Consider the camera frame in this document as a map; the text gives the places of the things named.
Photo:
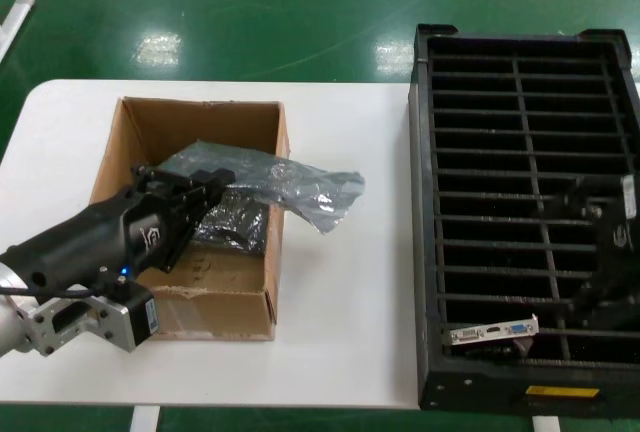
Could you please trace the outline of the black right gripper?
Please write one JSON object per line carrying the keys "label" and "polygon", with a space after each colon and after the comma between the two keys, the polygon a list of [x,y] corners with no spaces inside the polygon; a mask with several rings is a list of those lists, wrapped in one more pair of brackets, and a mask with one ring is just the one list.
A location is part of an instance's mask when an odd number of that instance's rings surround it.
{"label": "black right gripper", "polygon": [[639,318],[639,177],[582,177],[547,206],[549,219],[590,223],[597,270],[572,299],[577,320]]}

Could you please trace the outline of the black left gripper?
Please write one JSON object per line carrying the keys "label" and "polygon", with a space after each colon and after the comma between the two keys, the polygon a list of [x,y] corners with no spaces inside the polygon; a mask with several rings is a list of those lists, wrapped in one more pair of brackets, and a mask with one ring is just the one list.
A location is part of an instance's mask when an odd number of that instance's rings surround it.
{"label": "black left gripper", "polygon": [[87,297],[149,268],[169,272],[197,221],[216,207],[235,173],[197,170],[188,178],[156,167],[131,168],[132,190],[94,203],[72,218],[9,247],[1,264],[22,285],[3,295]]}

